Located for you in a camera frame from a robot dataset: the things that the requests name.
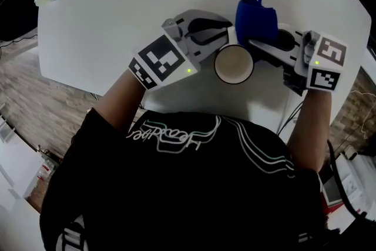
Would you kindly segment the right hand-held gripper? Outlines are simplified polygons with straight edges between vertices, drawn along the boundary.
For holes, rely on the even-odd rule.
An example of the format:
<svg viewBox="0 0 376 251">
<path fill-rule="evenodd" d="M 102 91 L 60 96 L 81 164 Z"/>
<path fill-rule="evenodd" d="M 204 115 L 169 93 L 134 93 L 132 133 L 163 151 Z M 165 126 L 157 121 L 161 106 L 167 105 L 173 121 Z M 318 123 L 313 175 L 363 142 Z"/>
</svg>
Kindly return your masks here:
<svg viewBox="0 0 376 251">
<path fill-rule="evenodd" d="M 276 42 L 270 45 L 249 39 L 248 45 L 256 62 L 292 67 L 292 70 L 284 71 L 284 84 L 300 96 L 306 89 L 334 92 L 347 53 L 347 45 L 331 35 L 315 31 L 302 34 L 284 23 L 278 23 Z"/>
</svg>

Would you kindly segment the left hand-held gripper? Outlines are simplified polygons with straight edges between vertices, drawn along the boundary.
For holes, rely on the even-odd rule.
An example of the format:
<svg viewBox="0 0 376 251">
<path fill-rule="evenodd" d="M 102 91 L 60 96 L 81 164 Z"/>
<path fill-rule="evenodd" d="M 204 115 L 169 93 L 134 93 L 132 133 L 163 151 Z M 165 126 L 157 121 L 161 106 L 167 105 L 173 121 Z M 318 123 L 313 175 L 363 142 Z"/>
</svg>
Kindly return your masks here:
<svg viewBox="0 0 376 251">
<path fill-rule="evenodd" d="M 225 17 L 189 9 L 165 20 L 136 48 L 128 69 L 148 91 L 197 74 L 201 62 L 229 42 Z"/>
</svg>

